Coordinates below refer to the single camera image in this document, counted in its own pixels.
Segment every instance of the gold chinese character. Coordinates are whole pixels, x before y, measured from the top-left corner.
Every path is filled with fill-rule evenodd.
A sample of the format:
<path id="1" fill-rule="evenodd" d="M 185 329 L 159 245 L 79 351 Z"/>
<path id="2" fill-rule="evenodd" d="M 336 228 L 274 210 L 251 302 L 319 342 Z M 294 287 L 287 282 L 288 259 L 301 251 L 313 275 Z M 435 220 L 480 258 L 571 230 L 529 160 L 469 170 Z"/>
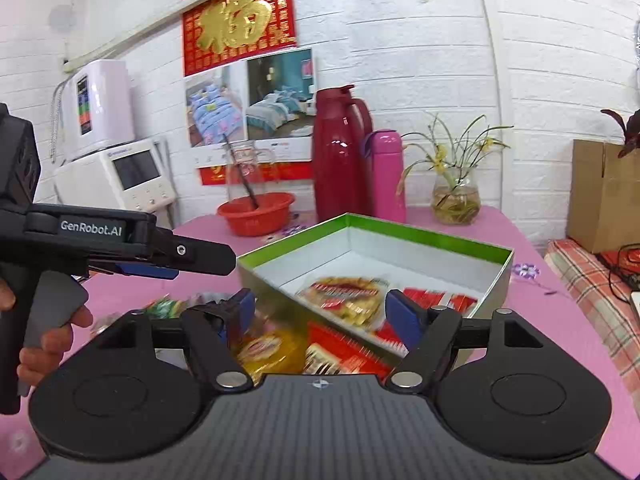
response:
<path id="1" fill-rule="evenodd" d="M 202 11 L 198 25 L 202 33 L 197 44 L 220 54 L 226 46 L 237 48 L 255 43 L 271 18 L 271 6 L 257 0 L 226 0 Z"/>

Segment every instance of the plaid cloth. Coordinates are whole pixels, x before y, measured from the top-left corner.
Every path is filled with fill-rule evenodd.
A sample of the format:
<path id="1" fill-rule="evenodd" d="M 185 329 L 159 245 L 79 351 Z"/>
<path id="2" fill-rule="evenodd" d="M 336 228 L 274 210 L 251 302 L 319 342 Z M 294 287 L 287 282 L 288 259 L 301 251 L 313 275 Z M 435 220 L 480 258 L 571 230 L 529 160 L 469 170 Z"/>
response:
<path id="1" fill-rule="evenodd" d="M 635 309 L 613 295 L 609 270 L 573 240 L 549 242 L 545 261 L 609 349 L 640 416 L 640 327 Z M 629 297 L 629 287 L 615 274 L 611 284 L 620 298 Z"/>

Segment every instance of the white brick wall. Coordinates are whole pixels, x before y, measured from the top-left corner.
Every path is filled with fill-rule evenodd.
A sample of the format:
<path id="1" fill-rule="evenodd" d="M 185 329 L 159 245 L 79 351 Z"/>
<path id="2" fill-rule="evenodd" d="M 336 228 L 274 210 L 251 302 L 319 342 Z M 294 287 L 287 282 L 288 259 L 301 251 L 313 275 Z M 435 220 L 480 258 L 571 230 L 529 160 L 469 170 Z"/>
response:
<path id="1" fill-rule="evenodd" d="M 176 0 L 88 0 L 84 47 L 95 48 Z M 316 53 L 318 86 L 354 83 L 376 127 L 425 130 L 425 110 L 439 110 L 461 131 L 477 115 L 497 121 L 496 84 L 481 0 L 295 0 L 301 46 Z M 211 213 L 226 200 L 219 186 L 201 186 L 189 154 L 182 97 L 180 23 L 121 58 L 132 79 L 136 133 L 169 142 L 180 220 Z M 408 160 L 414 156 L 408 154 Z M 417 172 L 409 202 L 429 202 L 434 176 Z M 500 199 L 500 160 L 479 172 L 487 203 Z M 287 182 L 294 208 L 310 209 L 311 182 Z"/>
<path id="2" fill-rule="evenodd" d="M 572 139 L 621 139 L 600 113 L 639 105 L 640 0 L 496 0 L 513 94 L 514 219 L 542 248 L 564 235 Z"/>
<path id="3" fill-rule="evenodd" d="M 62 72 L 68 37 L 53 31 L 49 13 L 73 0 L 0 0 L 0 102 L 30 120 L 42 164 L 36 200 L 55 202 L 49 162 L 50 102 Z"/>

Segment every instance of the silver screw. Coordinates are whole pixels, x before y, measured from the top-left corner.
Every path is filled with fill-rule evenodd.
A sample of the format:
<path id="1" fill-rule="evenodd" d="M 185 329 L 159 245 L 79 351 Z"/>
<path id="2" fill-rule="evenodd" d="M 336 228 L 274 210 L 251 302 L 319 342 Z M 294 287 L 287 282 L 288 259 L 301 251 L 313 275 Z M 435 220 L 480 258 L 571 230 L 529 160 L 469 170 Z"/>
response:
<path id="1" fill-rule="evenodd" d="M 239 388 L 246 383 L 246 375 L 240 372 L 222 372 L 216 382 L 223 388 Z"/>
<path id="2" fill-rule="evenodd" d="M 400 388 L 413 388 L 422 382 L 422 376 L 415 372 L 398 372 L 391 376 L 391 382 Z"/>

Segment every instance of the open box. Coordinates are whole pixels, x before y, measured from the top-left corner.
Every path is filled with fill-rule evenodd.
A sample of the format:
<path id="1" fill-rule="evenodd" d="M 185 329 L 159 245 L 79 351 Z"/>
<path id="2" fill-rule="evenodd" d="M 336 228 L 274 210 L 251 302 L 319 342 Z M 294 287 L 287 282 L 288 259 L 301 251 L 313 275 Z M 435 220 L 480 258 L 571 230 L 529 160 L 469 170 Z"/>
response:
<path id="1" fill-rule="evenodd" d="M 344 214 L 238 258 L 242 285 L 257 297 L 257 309 L 306 333 L 320 321 L 356 339 L 395 365 L 402 353 L 371 332 L 356 328 L 296 293 L 327 276 L 383 278 L 390 288 L 424 288 L 478 298 L 465 317 L 490 318 L 504 303 L 510 249 Z"/>

